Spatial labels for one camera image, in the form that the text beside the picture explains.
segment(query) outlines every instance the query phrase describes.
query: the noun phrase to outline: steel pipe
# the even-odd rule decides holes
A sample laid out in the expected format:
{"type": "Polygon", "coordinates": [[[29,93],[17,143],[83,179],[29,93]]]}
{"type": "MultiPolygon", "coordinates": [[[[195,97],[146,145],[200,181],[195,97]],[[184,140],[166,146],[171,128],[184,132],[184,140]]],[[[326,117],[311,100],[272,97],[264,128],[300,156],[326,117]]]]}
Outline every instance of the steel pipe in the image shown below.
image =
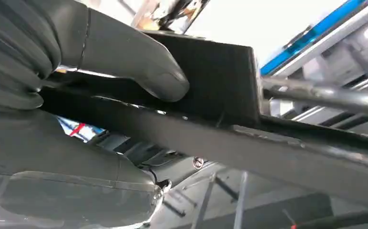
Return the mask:
{"type": "Polygon", "coordinates": [[[277,78],[264,78],[262,84],[270,96],[278,99],[297,100],[368,114],[368,92],[277,78]]]}
{"type": "MultiPolygon", "coordinates": [[[[353,86],[351,89],[355,91],[368,90],[368,79],[353,86]]],[[[312,109],[296,116],[292,120],[310,124],[319,124],[341,113],[342,112],[338,110],[329,109],[322,106],[315,106],[312,109]]]]}

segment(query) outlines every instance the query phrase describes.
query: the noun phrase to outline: black steel beam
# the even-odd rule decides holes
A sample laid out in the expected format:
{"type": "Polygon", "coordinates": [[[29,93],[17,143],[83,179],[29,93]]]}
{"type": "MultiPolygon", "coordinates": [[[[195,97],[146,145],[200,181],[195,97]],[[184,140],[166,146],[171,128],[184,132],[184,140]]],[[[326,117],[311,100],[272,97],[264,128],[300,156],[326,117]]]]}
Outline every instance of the black steel beam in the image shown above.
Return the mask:
{"type": "Polygon", "coordinates": [[[292,137],[241,126],[235,131],[110,99],[50,88],[41,95],[45,99],[42,109],[53,114],[368,205],[368,156],[364,154],[368,138],[270,119],[259,128],[292,137]],[[311,137],[303,140],[303,135],[311,137]]]}

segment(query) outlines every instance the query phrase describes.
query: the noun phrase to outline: metal frame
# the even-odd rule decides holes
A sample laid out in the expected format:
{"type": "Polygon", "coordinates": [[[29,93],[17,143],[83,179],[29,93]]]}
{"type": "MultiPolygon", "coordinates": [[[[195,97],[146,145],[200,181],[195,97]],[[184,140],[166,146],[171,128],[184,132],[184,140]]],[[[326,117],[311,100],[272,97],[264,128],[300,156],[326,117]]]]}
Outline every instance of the metal frame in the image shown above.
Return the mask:
{"type": "Polygon", "coordinates": [[[344,39],[347,35],[368,22],[368,6],[334,29],[317,43],[300,52],[293,60],[271,72],[274,77],[286,78],[305,63],[344,39]]]}
{"type": "MultiPolygon", "coordinates": [[[[355,85],[355,86],[353,86],[351,89],[356,90],[356,91],[368,90],[368,79],[361,82],[361,83],[359,83],[359,84],[357,84],[357,85],[355,85]]],[[[336,109],[333,109],[333,108],[316,106],[316,107],[313,107],[312,109],[296,116],[292,120],[317,125],[317,124],[320,124],[320,123],[324,122],[325,120],[328,120],[332,117],[335,117],[335,116],[337,116],[341,113],[342,113],[342,111],[336,110],[336,109]]]]}
{"type": "Polygon", "coordinates": [[[170,202],[163,200],[163,205],[171,210],[174,214],[176,214],[178,217],[183,218],[186,215],[186,212],[184,210],[179,210],[176,207],[174,207],[170,202]]]}
{"type": "Polygon", "coordinates": [[[51,88],[41,95],[54,114],[368,205],[368,137],[266,117],[217,128],[107,98],[51,88]]]}
{"type": "Polygon", "coordinates": [[[216,176],[216,173],[212,174],[209,177],[208,186],[206,188],[204,198],[202,199],[201,207],[199,208],[197,214],[194,217],[193,223],[191,225],[191,229],[199,229],[202,228],[201,224],[204,220],[206,208],[208,207],[209,199],[211,198],[212,189],[214,188],[214,184],[217,184],[221,187],[228,195],[232,198],[238,200],[236,206],[236,215],[235,215],[235,223],[234,229],[242,228],[242,220],[243,220],[243,211],[244,211],[244,201],[247,191],[247,182],[248,182],[248,174],[247,172],[242,173],[242,180],[240,182],[240,191],[239,194],[235,193],[225,182],[219,179],[216,176]]]}
{"type": "Polygon", "coordinates": [[[267,94],[274,98],[305,101],[314,105],[341,108],[368,114],[368,92],[316,85],[312,82],[265,78],[262,80],[267,94]]]}

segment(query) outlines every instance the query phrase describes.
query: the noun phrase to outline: metal tube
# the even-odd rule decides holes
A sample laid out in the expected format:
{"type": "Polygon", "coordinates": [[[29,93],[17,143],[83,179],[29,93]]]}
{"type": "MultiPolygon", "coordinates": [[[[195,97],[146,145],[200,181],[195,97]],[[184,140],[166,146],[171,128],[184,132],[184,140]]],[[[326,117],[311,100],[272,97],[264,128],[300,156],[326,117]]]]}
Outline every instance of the metal tube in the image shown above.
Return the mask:
{"type": "Polygon", "coordinates": [[[242,229],[242,221],[243,221],[243,209],[245,204],[245,196],[247,191],[247,172],[243,172],[242,181],[240,183],[239,190],[239,200],[236,206],[236,216],[235,216],[235,226],[234,229],[242,229]]]}
{"type": "MultiPolygon", "coordinates": [[[[353,86],[351,89],[356,90],[356,91],[368,90],[368,79],[353,86]]],[[[329,109],[329,108],[322,107],[322,106],[315,106],[312,109],[296,116],[292,120],[298,121],[298,122],[304,122],[304,123],[319,124],[327,119],[330,119],[332,117],[339,115],[340,113],[341,111],[329,109]]]]}
{"type": "Polygon", "coordinates": [[[206,192],[204,195],[204,199],[202,200],[201,206],[198,210],[198,213],[196,214],[193,224],[191,225],[191,229],[199,229],[201,228],[202,221],[204,220],[204,216],[206,213],[206,207],[208,206],[209,199],[211,198],[212,194],[212,188],[215,184],[215,176],[216,174],[213,174],[210,178],[210,181],[208,183],[208,187],[206,188],[206,192]]]}
{"type": "Polygon", "coordinates": [[[356,92],[297,80],[265,78],[262,81],[263,87],[275,98],[299,100],[368,114],[368,92],[356,92]]]}

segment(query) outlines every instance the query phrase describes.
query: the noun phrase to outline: metal bar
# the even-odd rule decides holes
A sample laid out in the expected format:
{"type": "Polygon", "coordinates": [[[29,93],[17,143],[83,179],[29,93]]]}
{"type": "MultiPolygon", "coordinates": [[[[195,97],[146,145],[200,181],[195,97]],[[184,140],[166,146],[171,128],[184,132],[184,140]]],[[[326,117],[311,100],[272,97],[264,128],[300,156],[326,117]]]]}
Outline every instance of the metal bar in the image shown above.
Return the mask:
{"type": "Polygon", "coordinates": [[[275,98],[299,100],[368,114],[368,92],[356,92],[307,81],[276,78],[263,79],[263,86],[275,98]]]}
{"type": "Polygon", "coordinates": [[[274,118],[275,122],[233,131],[111,99],[51,88],[40,94],[45,97],[42,109],[48,112],[368,205],[367,136],[274,118]],[[255,128],[266,131],[247,133],[255,128]],[[264,132],[292,134],[295,139],[277,139],[264,132]]]}
{"type": "Polygon", "coordinates": [[[239,200],[239,194],[231,189],[224,181],[219,177],[216,177],[215,183],[225,191],[226,194],[230,195],[235,200],[239,200]]]}
{"type": "Polygon", "coordinates": [[[175,201],[177,201],[178,203],[182,203],[183,200],[177,195],[177,193],[173,192],[173,191],[169,191],[167,193],[171,198],[175,199],[175,201]]]}
{"type": "Polygon", "coordinates": [[[191,205],[193,205],[194,207],[197,206],[197,203],[195,201],[193,201],[193,199],[189,198],[186,194],[182,193],[180,190],[176,190],[175,193],[177,193],[178,195],[180,195],[182,198],[184,198],[185,200],[187,200],[191,205]]]}
{"type": "MultiPolygon", "coordinates": [[[[368,79],[353,86],[351,89],[356,91],[368,90],[368,79]]],[[[312,109],[309,109],[308,111],[296,116],[292,120],[317,125],[325,120],[339,115],[340,113],[342,113],[340,110],[315,106],[312,109]]]]}
{"type": "Polygon", "coordinates": [[[345,38],[341,45],[345,47],[351,58],[360,66],[364,71],[365,76],[368,78],[368,61],[365,60],[360,51],[351,44],[351,41],[348,38],[345,38]]]}
{"type": "Polygon", "coordinates": [[[208,180],[208,179],[209,179],[209,177],[203,177],[203,178],[199,179],[198,181],[196,181],[196,182],[194,182],[194,183],[191,183],[191,184],[189,184],[189,185],[187,185],[187,186],[184,186],[184,187],[183,187],[183,190],[187,190],[187,189],[189,189],[189,188],[192,188],[192,187],[195,187],[195,186],[197,186],[197,185],[199,185],[199,184],[202,184],[204,181],[206,181],[206,180],[208,180]]]}
{"type": "Polygon", "coordinates": [[[167,202],[166,200],[163,201],[163,205],[166,206],[166,208],[170,209],[174,214],[178,215],[180,218],[183,218],[185,216],[185,211],[180,211],[176,209],[172,204],[167,202]]]}
{"type": "Polygon", "coordinates": [[[368,122],[368,116],[365,116],[363,114],[356,114],[339,123],[332,125],[331,128],[336,128],[340,130],[349,130],[351,128],[354,128],[355,126],[364,124],[366,122],[368,122]]]}
{"type": "Polygon", "coordinates": [[[208,187],[206,188],[204,199],[202,200],[201,206],[193,220],[193,224],[191,225],[191,229],[200,229],[202,221],[204,220],[206,208],[208,207],[209,199],[211,198],[212,189],[215,184],[215,174],[213,174],[208,183],[208,187]]]}
{"type": "Polygon", "coordinates": [[[242,181],[240,183],[239,200],[236,206],[235,226],[233,227],[234,229],[242,229],[243,210],[244,210],[245,196],[246,196],[247,182],[248,182],[247,178],[248,178],[247,172],[243,172],[242,181]]]}

